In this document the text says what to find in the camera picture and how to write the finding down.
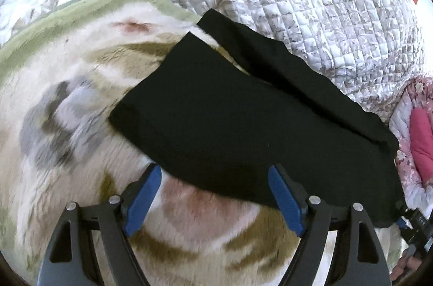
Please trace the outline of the right hand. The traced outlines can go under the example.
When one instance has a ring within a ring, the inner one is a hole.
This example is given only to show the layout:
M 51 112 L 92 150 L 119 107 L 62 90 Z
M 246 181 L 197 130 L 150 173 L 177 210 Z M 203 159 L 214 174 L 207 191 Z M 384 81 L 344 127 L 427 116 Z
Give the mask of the right hand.
M 422 261 L 414 256 L 402 256 L 397 265 L 393 268 L 390 274 L 391 281 L 396 281 L 399 277 L 403 275 L 406 269 L 410 269 L 411 271 L 416 271 Z

